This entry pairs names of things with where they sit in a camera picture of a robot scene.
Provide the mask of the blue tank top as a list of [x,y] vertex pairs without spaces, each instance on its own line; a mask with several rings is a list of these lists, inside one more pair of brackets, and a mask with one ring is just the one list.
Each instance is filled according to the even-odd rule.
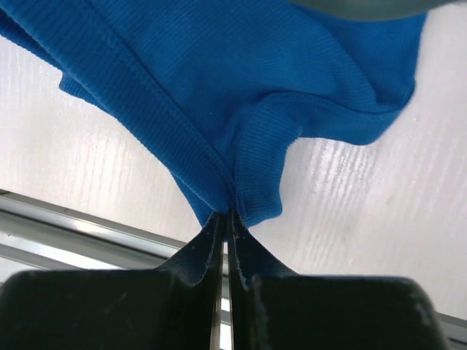
[[408,104],[425,15],[331,17],[287,1],[3,1],[1,35],[62,72],[171,172],[198,220],[281,214],[299,138],[366,145]]

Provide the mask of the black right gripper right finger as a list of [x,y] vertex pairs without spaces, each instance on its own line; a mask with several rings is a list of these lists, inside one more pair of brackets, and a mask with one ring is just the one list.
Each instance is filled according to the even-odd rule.
[[296,276],[248,230],[238,212],[227,216],[231,335],[235,349],[270,349],[267,307],[254,290],[264,278]]

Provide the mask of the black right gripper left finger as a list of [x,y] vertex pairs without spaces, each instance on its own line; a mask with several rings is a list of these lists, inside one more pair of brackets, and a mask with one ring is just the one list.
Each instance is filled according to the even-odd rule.
[[158,268],[171,277],[157,345],[160,349],[219,349],[223,280],[223,215]]

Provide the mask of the teal hanger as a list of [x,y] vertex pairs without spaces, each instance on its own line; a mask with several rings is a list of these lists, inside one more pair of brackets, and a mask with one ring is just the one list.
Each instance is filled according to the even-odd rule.
[[407,18],[446,4],[449,0],[293,0],[292,4],[347,20],[381,21]]

